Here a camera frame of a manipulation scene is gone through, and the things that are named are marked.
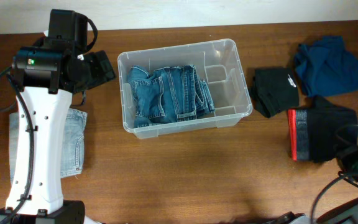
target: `denim pocket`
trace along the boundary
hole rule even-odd
[[[162,77],[153,80],[135,80],[132,91],[137,102],[136,116],[157,118],[165,116],[162,108],[164,84]]]
[[[66,117],[62,144],[60,175],[67,177],[80,174],[84,163],[84,130],[87,114],[69,109]]]

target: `wooden table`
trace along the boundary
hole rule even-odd
[[[298,44],[324,35],[343,36],[358,58],[358,21],[109,30],[99,32],[93,51],[105,50],[117,72],[121,52],[230,38],[251,86],[254,68],[293,66]],[[40,36],[0,35],[0,71],[21,46]],[[12,100],[4,80],[0,106]],[[328,100],[358,115],[358,91]],[[63,194],[84,201],[86,214],[106,223],[217,223],[289,211],[309,214],[318,192],[339,170],[336,161],[290,159],[286,113],[267,119],[254,111],[232,128],[140,140],[122,127],[118,78],[88,91],[80,109],[88,113],[84,170],[62,179]],[[8,123],[8,113],[0,113],[0,208],[10,190]],[[358,189],[339,183],[322,199],[318,215],[355,197]]]

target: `clear plastic bin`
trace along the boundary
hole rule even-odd
[[[143,66],[152,73],[162,67],[192,64],[196,65],[200,78],[208,83],[215,112],[193,121],[135,128],[136,103],[127,82],[127,74],[132,65]],[[139,139],[202,128],[233,126],[252,112],[236,43],[231,39],[124,52],[118,56],[118,70],[124,129],[134,133]]]

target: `denim jeans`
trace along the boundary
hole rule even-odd
[[[84,129],[87,113],[68,109],[60,161],[60,177],[77,175],[82,172],[84,164]],[[9,115],[9,168],[11,181],[15,175],[17,141],[19,139],[19,114]]]
[[[153,74],[134,65],[127,81],[137,103],[136,128],[189,121],[215,110],[208,85],[194,65],[160,68]]]

